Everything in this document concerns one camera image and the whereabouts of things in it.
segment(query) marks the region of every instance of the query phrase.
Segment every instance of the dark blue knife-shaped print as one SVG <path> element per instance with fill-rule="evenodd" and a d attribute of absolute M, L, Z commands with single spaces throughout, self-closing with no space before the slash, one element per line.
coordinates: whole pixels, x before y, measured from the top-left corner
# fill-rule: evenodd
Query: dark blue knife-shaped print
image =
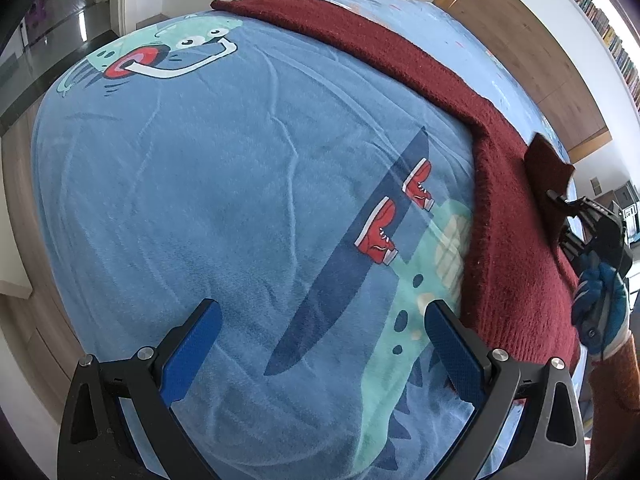
<path fill-rule="evenodd" d="M 273 350 L 264 371 L 266 376 L 281 374 L 299 362 L 351 303 L 369 269 L 375 265 L 370 256 L 354 246 L 354 242 L 361 236 L 363 225 L 370 221 L 372 211 L 380 208 L 385 197 L 393 201 L 395 214 L 384 232 L 387 237 L 393 235 L 412 202 L 404 192 L 403 184 L 424 158 L 429 158 L 429 140 L 422 127 L 386 172 L 329 256 Z"/>

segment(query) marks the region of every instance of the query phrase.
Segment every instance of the blue glove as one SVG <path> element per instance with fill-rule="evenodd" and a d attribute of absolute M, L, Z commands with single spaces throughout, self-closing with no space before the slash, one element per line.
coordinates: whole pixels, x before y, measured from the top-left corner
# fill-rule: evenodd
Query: blue glove
<path fill-rule="evenodd" d="M 571 312 L 572 325 L 578 325 L 586 314 L 600 299 L 602 287 L 612 291 L 609 320 L 604 331 L 602 345 L 589 346 L 588 342 L 580 340 L 587 347 L 594 360 L 607 359 L 615 354 L 629 339 L 629 299 L 626 287 L 622 283 L 616 269 L 600 262 L 597 269 L 586 269 L 580 275 L 578 288 L 574 294 L 574 304 Z"/>

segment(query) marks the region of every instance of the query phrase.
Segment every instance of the cartoon monster face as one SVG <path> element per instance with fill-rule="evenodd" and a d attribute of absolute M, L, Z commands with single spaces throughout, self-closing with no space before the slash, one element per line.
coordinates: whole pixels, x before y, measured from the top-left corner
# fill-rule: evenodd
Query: cartoon monster face
<path fill-rule="evenodd" d="M 185 16 L 181 22 L 162 28 L 156 32 L 155 37 L 171 50 L 182 50 L 222 38 L 240 25 L 240 20 L 192 14 Z"/>
<path fill-rule="evenodd" d="M 64 95 L 75 84 L 79 73 L 85 75 L 84 73 L 91 68 L 101 72 L 107 79 L 123 78 L 135 73 L 158 79 L 169 79 L 192 72 L 235 52 L 238 47 L 225 36 L 230 30 L 241 25 L 241 20 L 224 16 L 189 14 L 178 22 L 164 27 L 159 23 L 136 30 L 95 50 L 76 64 L 59 83 L 58 92 Z M 156 66 L 171 52 L 206 43 L 219 43 L 223 51 L 177 69 L 163 69 Z"/>

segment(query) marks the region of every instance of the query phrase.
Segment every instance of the red sneaker print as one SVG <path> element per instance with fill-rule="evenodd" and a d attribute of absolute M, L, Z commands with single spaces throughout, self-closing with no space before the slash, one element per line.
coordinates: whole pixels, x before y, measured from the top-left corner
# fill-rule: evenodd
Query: red sneaker print
<path fill-rule="evenodd" d="M 427 180 L 430 173 L 431 163 L 424 158 L 416 164 L 413 171 L 409 173 L 409 176 L 404 181 L 404 184 L 402 184 L 404 194 L 417 203 L 420 209 L 426 209 L 427 211 L 431 210 L 434 201 L 433 198 L 431 198 L 431 193 L 422 187 L 422 183 Z"/>
<path fill-rule="evenodd" d="M 396 246 L 383 231 L 384 227 L 391 224 L 395 214 L 396 204 L 385 196 L 369 215 L 355 241 L 358 250 L 377 264 L 388 265 L 398 254 Z"/>

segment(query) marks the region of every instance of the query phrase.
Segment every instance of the metal bolt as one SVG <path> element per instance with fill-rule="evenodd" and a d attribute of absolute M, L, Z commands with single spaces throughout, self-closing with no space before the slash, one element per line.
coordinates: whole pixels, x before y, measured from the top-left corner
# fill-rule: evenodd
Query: metal bolt
<path fill-rule="evenodd" d="M 88 366 L 91 363 L 94 362 L 94 356 L 92 356 L 91 354 L 84 354 L 79 360 L 78 360 L 78 364 L 80 366 Z"/>
<path fill-rule="evenodd" d="M 151 346 L 144 346 L 140 350 L 138 350 L 138 359 L 141 361 L 146 361 L 147 359 L 151 359 L 154 356 L 154 349 Z"/>
<path fill-rule="evenodd" d="M 491 352 L 492 356 L 496 361 L 506 361 L 509 358 L 509 354 L 507 354 L 506 350 L 502 348 L 496 348 L 493 352 Z"/>
<path fill-rule="evenodd" d="M 564 370 L 564 361 L 559 357 L 551 359 L 551 365 L 553 368 L 557 368 L 558 370 Z"/>

